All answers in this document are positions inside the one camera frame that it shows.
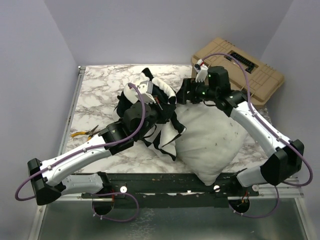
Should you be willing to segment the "black and white checkered pillowcase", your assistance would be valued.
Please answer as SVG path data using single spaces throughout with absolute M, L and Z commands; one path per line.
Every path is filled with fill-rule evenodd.
M 152 75 L 148 67 L 132 83 L 139 86 L 143 82 L 152 82 L 152 96 L 156 103 L 150 104 L 151 113 L 145 122 L 154 123 L 150 130 L 143 133 L 141 141 L 162 161 L 175 161 L 177 158 L 176 140 L 184 134 L 186 127 L 179 122 L 176 113 L 176 92 L 162 79 Z

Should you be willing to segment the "white pillow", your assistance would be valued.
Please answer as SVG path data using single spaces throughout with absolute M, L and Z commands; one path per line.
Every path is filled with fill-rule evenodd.
M 238 154 L 248 132 L 223 111 L 202 103 L 179 104 L 176 114 L 186 127 L 175 141 L 177 157 L 210 186 Z

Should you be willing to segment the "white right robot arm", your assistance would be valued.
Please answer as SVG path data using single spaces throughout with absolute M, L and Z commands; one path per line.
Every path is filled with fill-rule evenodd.
M 185 78 L 176 97 L 178 103 L 183 105 L 187 101 L 193 104 L 213 101 L 219 110 L 239 123 L 267 155 L 267 161 L 261 166 L 247 168 L 236 174 L 237 179 L 229 184 L 234 195 L 242 195 L 252 185 L 277 186 L 301 170 L 304 144 L 279 133 L 248 103 L 243 92 L 232 90 L 229 84 L 214 87 L 196 82 L 194 78 Z

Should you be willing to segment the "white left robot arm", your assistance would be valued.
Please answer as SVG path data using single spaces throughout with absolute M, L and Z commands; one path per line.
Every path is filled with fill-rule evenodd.
M 73 150 L 48 160 L 29 160 L 27 168 L 37 205 L 47 205 L 73 193 L 106 197 L 111 190 L 106 174 L 78 175 L 75 172 L 131 148 L 153 130 L 171 123 L 175 109 L 174 104 L 158 100 L 149 104 L 138 101 L 121 113 L 117 121 Z

